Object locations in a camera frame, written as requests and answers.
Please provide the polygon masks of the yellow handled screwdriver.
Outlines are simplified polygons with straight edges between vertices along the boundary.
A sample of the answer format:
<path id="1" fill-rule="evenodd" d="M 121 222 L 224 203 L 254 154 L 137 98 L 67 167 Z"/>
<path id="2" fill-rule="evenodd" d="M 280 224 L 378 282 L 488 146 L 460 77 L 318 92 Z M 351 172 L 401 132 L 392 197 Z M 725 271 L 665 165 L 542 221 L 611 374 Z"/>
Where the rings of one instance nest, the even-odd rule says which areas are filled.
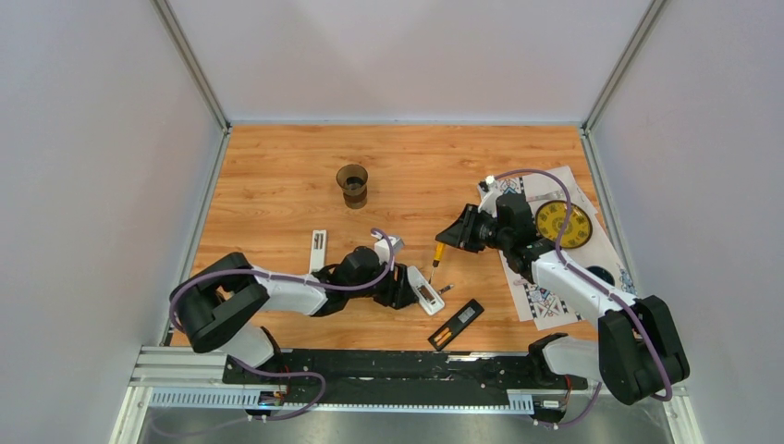
<path id="1" fill-rule="evenodd" d="M 428 282 L 429 283 L 431 283 L 433 281 L 433 278 L 435 276 L 435 272 L 436 272 L 437 268 L 439 267 L 439 265 L 440 265 L 440 263 L 441 263 L 441 261 L 443 259 L 446 247 L 447 246 L 445 245 L 445 243 L 442 243 L 442 242 L 438 242 L 436 244 L 435 254 L 434 254 L 433 261 L 432 261 L 432 266 L 431 266 L 431 273 L 430 273 L 430 276 L 428 278 Z"/>

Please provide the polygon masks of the small white remote control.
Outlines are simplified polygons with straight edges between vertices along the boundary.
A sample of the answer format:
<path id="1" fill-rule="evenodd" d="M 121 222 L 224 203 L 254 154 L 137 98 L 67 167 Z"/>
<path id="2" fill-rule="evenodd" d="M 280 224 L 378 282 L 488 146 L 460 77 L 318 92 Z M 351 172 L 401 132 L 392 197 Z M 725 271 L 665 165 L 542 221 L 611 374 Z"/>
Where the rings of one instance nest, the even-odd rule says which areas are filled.
<path id="1" fill-rule="evenodd" d="M 317 272 L 325 267 L 327 231 L 317 229 L 312 232 L 309 271 Z"/>

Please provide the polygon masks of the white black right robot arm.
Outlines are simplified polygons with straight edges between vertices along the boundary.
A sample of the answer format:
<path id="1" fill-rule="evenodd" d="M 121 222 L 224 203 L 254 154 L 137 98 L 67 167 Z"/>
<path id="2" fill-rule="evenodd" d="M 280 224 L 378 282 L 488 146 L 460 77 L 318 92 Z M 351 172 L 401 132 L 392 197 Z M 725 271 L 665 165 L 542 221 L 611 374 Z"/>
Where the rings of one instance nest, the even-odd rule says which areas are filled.
<path id="1" fill-rule="evenodd" d="M 603 383 L 620 402 L 667 401 L 691 367 L 667 304 L 622 291 L 571 260 L 559 234 L 572 233 L 574 206 L 555 200 L 533 210 L 525 196 L 503 194 L 489 213 L 467 204 L 436 241 L 470 253 L 502 253 L 511 271 L 568 303 L 597 331 L 595 341 L 556 333 L 529 346 L 527 374 L 542 388 L 563 375 Z"/>

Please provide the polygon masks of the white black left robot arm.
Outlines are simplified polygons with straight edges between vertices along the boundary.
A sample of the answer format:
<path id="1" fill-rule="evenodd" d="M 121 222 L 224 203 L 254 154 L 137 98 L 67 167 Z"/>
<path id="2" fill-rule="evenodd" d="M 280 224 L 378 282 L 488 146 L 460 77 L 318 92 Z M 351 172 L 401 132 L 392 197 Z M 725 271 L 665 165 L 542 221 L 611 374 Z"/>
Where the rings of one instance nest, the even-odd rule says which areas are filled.
<path id="1" fill-rule="evenodd" d="M 313 267 L 303 275 L 275 273 L 252 265 L 243 253 L 230 253 L 175 287 L 169 318 L 196 353 L 221 351 L 240 359 L 258 382 L 279 378 L 283 361 L 269 333 L 253 327 L 259 312 L 324 317 L 342 311 L 352 299 L 370 299 L 394 310 L 417 305 L 427 315 L 446 304 L 419 268 L 398 262 L 404 243 L 383 230 L 376 242 L 360 246 L 341 262 Z"/>

